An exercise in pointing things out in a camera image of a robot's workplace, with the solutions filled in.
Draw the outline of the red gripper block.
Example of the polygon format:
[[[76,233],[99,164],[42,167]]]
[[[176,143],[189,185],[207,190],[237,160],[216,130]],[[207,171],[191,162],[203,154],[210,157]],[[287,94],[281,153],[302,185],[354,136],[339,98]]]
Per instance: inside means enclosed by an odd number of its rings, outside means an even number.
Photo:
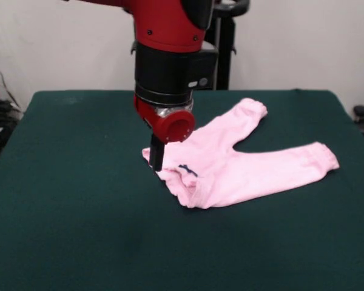
[[[160,172],[163,166],[164,143],[182,142],[194,131],[194,101],[189,101],[185,106],[166,108],[150,105],[134,95],[134,104],[140,118],[152,129],[149,165],[154,172]]]

